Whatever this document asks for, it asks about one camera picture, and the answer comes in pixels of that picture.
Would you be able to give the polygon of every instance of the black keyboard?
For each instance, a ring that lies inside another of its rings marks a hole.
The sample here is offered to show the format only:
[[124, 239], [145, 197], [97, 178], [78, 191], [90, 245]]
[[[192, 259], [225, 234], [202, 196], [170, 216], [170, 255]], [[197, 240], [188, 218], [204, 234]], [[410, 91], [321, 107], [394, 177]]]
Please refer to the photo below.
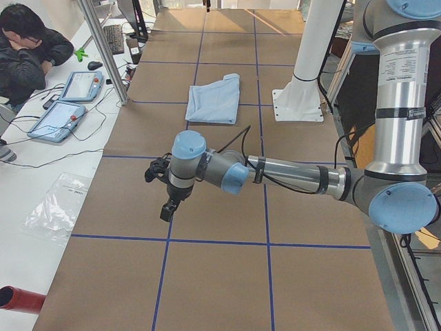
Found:
[[123, 27], [119, 24], [114, 24], [112, 26], [104, 26], [103, 31], [112, 54], [124, 53]]

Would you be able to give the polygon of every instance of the black jacket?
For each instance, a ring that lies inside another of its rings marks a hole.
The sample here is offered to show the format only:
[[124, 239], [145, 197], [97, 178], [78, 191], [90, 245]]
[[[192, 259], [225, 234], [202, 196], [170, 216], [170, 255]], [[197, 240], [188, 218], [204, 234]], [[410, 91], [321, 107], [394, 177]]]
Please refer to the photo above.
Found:
[[0, 28], [0, 97], [9, 98], [13, 106], [23, 103], [35, 90], [46, 87], [41, 63], [53, 59], [58, 66], [73, 52], [74, 46], [51, 29], [46, 29], [38, 48], [16, 51]]

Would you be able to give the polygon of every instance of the sleeve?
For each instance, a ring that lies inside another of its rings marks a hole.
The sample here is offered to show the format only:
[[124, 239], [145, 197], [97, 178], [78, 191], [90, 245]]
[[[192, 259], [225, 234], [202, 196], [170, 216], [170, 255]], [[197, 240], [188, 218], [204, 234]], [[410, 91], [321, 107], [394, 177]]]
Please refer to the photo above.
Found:
[[39, 59], [29, 50], [2, 50], [1, 67], [11, 82], [20, 86], [42, 90], [46, 87], [44, 71]]
[[59, 66], [65, 63], [74, 52], [74, 46], [68, 41], [61, 33], [47, 29], [45, 40], [43, 42], [48, 42], [48, 53], [45, 60], [54, 60], [55, 65]]

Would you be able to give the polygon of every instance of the blue tablet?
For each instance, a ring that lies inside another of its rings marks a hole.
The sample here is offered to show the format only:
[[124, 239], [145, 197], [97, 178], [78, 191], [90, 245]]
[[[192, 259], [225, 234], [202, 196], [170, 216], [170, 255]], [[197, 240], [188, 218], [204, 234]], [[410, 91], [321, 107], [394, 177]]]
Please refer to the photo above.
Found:
[[73, 71], [60, 94], [59, 100], [71, 102], [90, 102], [103, 86], [101, 71]]
[[55, 101], [33, 125], [28, 137], [59, 143], [76, 128], [85, 115], [85, 106]]

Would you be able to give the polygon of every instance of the black hair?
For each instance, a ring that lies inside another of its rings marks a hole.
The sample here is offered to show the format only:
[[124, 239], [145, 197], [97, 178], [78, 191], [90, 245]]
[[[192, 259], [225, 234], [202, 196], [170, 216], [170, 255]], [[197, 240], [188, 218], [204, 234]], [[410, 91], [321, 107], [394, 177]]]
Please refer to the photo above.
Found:
[[13, 31], [22, 38], [41, 39], [45, 26], [40, 17], [29, 7], [20, 3], [6, 6], [0, 13], [0, 28]]

